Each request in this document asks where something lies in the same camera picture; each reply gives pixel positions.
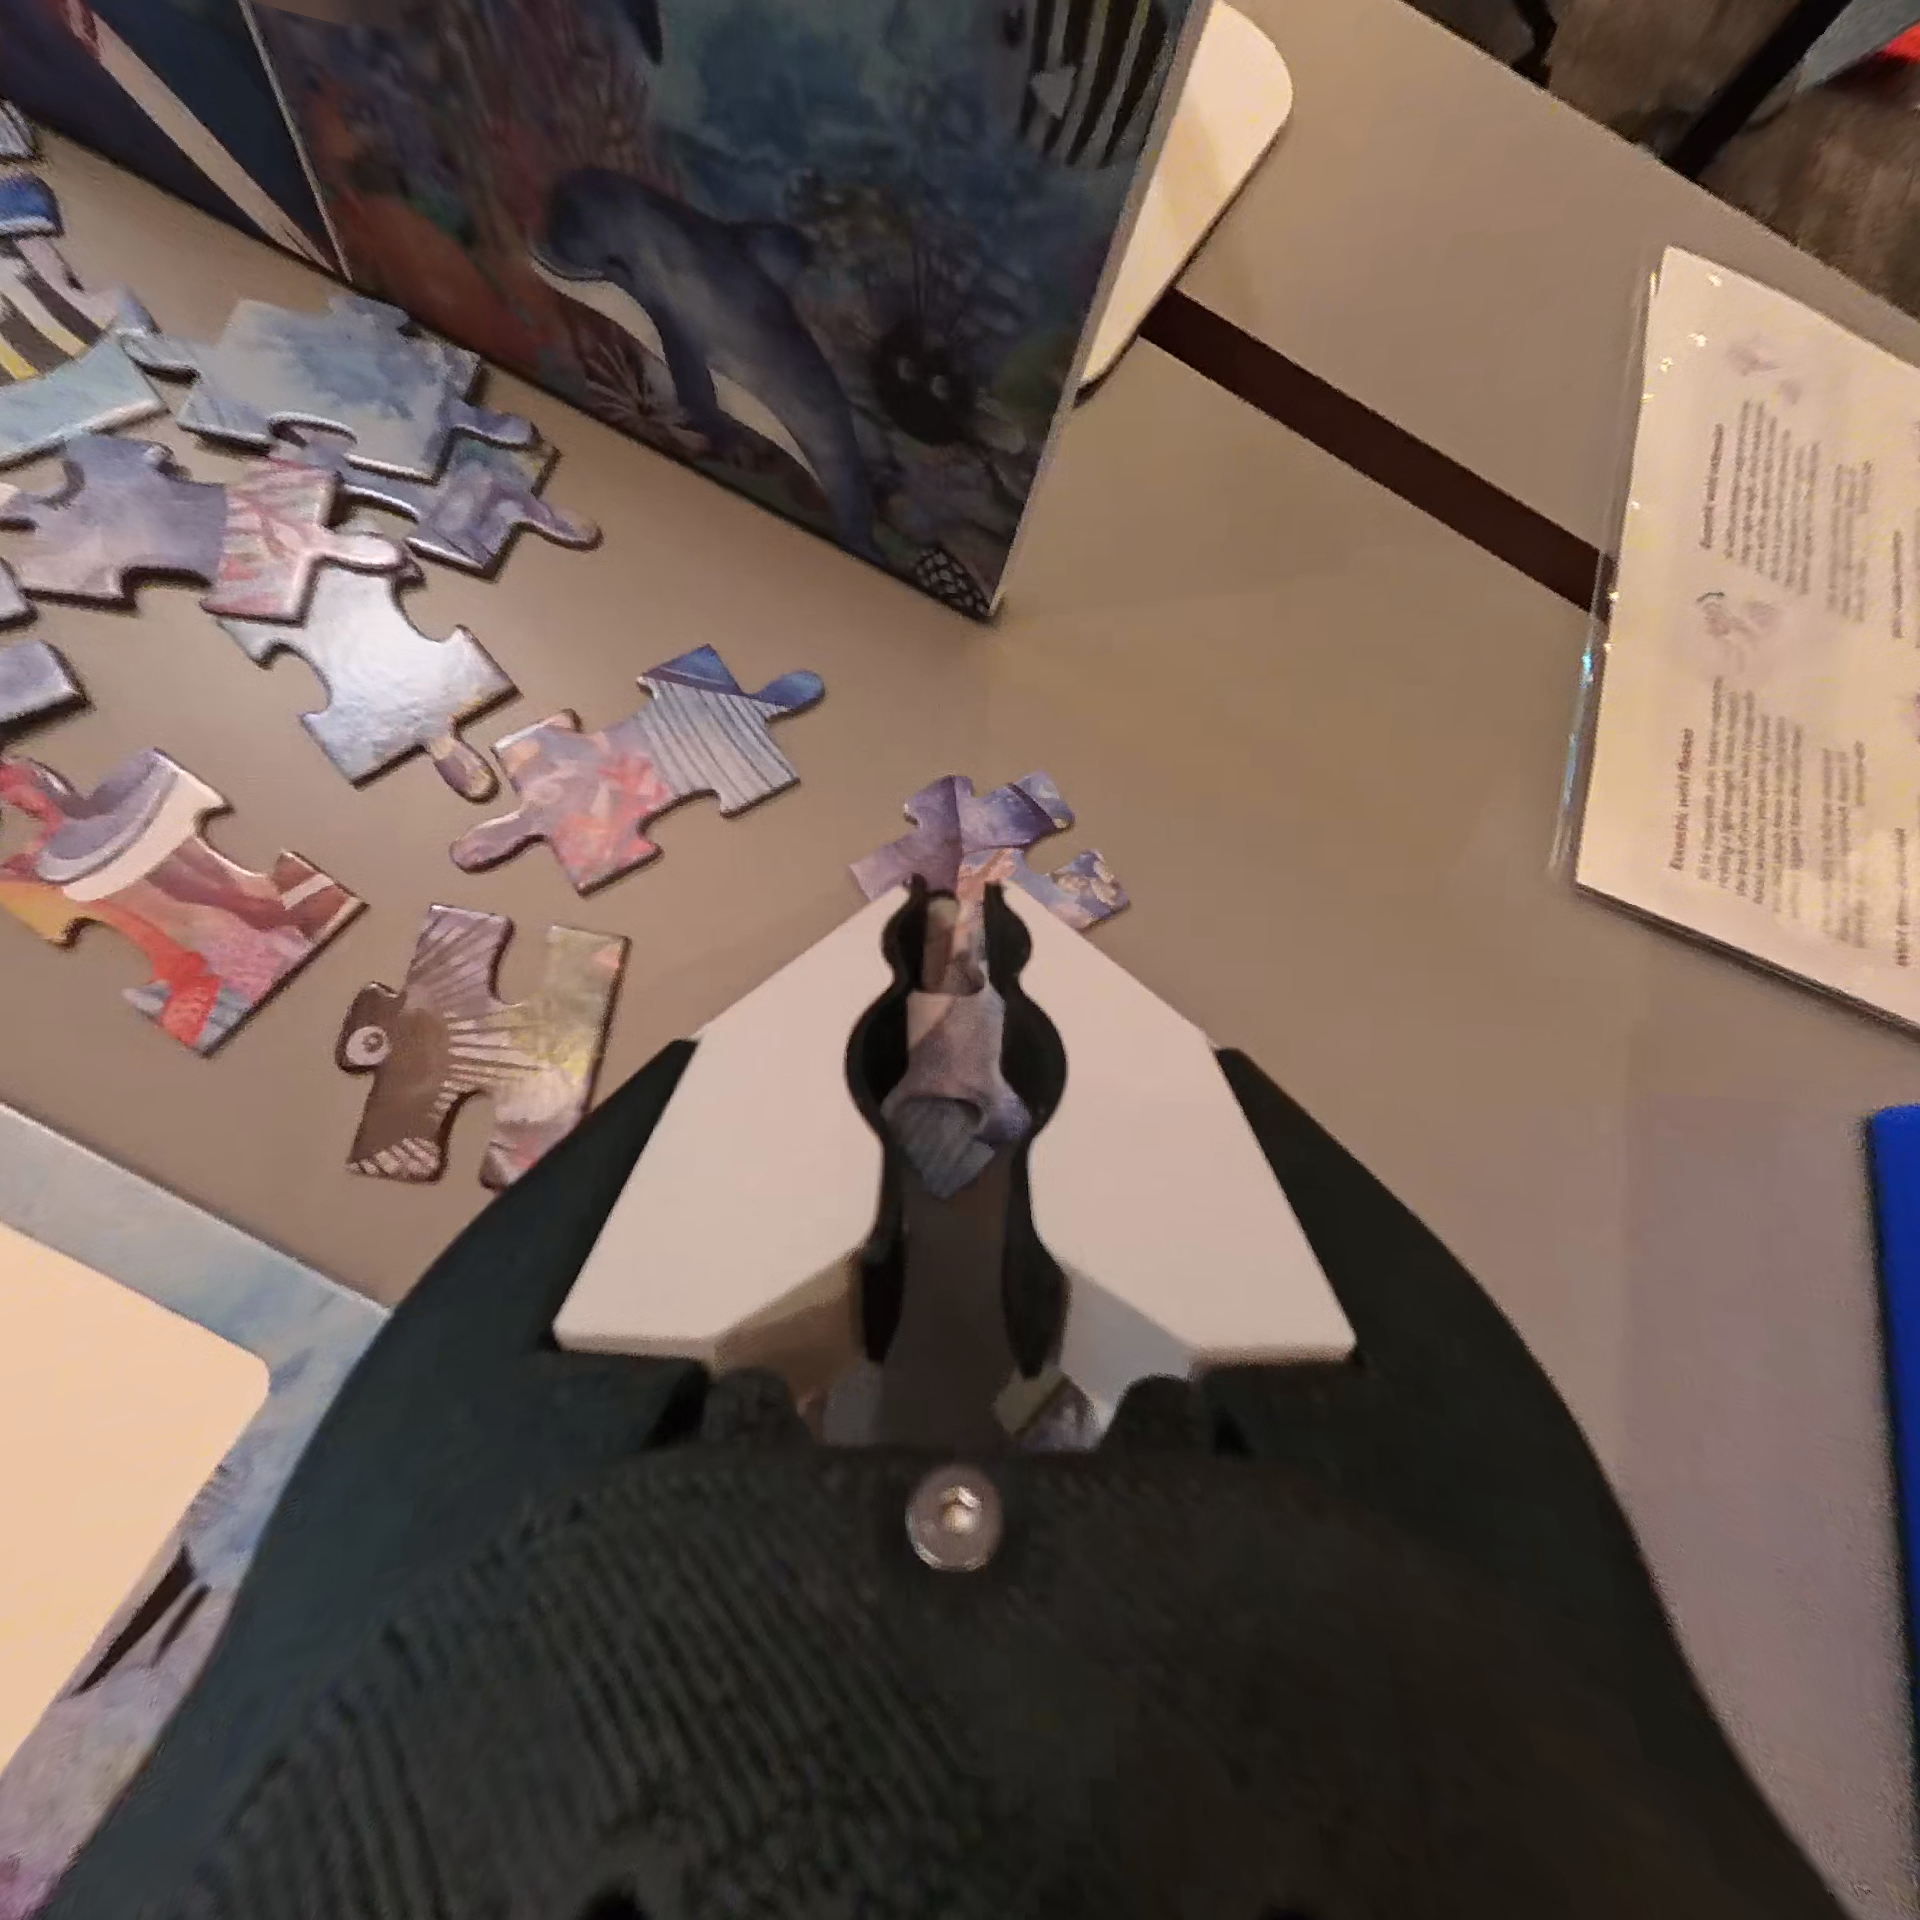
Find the pile of puzzle pieces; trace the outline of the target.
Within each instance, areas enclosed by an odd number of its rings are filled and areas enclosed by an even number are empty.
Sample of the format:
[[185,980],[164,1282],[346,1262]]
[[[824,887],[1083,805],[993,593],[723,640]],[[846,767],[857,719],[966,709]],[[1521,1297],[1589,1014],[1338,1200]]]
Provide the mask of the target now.
[[[49,492],[4,485],[4,529],[25,537],[4,559],[4,730],[86,700],[53,642],[17,636],[41,600],[129,609],[162,583],[198,588],[250,661],[317,677],[301,727],[346,782],[422,756],[481,805],[509,774],[523,805],[450,849],[469,872],[544,841],[589,894],[657,856],[653,817],[691,800],[733,817],[800,780],[773,724],[824,680],[742,688],[712,646],[650,666],[604,734],[556,712],[478,751],[464,724],[518,688],[469,628],[422,632],[402,597],[420,557],[490,575],[523,529],[593,546],[597,528],[539,493],[554,447],[473,401],[469,349],[362,294],[245,298],[218,341],[178,341],[70,269],[36,158],[4,103],[4,469],[60,464]],[[112,929],[148,972],[129,1002],[201,1057],[365,909],[296,852],[230,862],[204,830],[229,800],[169,751],[78,789],[4,750],[4,807],[32,822],[4,854],[4,911],[57,945]]]

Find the cream puzzle frame tray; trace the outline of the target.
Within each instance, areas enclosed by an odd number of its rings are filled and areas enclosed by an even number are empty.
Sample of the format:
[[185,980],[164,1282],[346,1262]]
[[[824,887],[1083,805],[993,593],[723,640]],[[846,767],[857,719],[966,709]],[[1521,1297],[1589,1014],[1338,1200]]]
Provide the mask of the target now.
[[40,1916],[198,1682],[388,1312],[3,1110],[3,1916]]

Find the lilac blue jigsaw piece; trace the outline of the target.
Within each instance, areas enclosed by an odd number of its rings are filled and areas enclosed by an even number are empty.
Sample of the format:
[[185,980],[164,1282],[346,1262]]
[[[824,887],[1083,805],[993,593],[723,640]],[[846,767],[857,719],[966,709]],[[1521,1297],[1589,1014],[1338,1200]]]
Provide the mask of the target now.
[[1083,849],[1057,870],[1029,863],[1033,846],[1075,822],[1044,772],[982,792],[964,774],[941,774],[902,805],[902,815],[902,836],[851,863],[864,897],[913,879],[933,897],[906,1009],[906,1068],[880,1110],[922,1185],[953,1198],[1033,1124],[1002,1069],[1003,1002],[989,980],[988,887],[1022,889],[1077,929],[1118,917],[1132,897],[1102,852]]

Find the blue storage bin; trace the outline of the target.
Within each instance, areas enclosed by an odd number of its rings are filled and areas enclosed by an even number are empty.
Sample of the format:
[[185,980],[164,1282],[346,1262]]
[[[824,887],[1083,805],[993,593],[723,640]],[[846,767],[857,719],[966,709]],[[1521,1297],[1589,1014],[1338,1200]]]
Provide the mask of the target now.
[[1894,1502],[1906,1554],[1918,1554],[1918,1106],[1875,1112],[1866,1160],[1878,1264],[1881,1346]]

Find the instruction sheet in plastic sleeve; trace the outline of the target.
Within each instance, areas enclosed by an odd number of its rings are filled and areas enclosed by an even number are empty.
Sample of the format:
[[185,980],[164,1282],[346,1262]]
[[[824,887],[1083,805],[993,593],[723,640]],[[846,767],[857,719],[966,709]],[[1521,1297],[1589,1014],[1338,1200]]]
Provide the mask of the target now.
[[1916,1029],[1916,365],[1668,246],[1596,615],[1576,887]]

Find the illustrated animal puzzle box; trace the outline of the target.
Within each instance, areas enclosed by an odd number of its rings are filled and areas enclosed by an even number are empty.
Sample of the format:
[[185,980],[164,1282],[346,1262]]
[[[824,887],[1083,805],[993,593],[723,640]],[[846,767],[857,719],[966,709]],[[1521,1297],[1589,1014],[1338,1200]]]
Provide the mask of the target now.
[[1212,4],[4,4],[4,101],[997,613]]

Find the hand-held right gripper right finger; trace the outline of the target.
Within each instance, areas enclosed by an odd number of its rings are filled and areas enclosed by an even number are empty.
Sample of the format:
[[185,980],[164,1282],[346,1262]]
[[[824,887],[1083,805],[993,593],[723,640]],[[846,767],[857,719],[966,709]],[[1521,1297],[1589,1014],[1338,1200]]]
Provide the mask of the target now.
[[1022,1380],[1105,1417],[1145,1377],[1342,1361],[1355,1329],[1206,1033],[1041,903],[980,900],[1008,1158],[998,1300]]

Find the white flat base plate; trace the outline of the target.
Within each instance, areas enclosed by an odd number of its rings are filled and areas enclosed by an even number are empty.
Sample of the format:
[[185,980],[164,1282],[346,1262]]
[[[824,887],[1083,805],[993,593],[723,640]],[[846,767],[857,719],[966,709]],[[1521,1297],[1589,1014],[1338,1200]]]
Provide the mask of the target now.
[[1237,4],[1214,4],[1120,254],[1078,393],[1093,393],[1113,372],[1278,146],[1293,103],[1293,77],[1278,44]]

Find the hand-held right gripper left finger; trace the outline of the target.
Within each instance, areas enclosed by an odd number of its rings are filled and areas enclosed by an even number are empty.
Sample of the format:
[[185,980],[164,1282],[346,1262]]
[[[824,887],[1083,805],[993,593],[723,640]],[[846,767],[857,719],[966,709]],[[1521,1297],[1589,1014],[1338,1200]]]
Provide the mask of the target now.
[[860,1017],[891,989],[861,904],[706,1021],[558,1312],[565,1352],[761,1369],[797,1401],[861,1361],[857,1254],[883,1143],[848,1087]]

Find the blue striped jigsaw piece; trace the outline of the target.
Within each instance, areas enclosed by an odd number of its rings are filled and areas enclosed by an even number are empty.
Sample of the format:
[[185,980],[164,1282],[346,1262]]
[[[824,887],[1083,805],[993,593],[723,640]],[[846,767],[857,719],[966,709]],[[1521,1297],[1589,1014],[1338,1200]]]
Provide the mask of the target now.
[[993,1401],[993,1418],[1022,1453],[1085,1453],[1113,1423],[1113,1405],[1050,1364],[1038,1375],[1011,1373]]

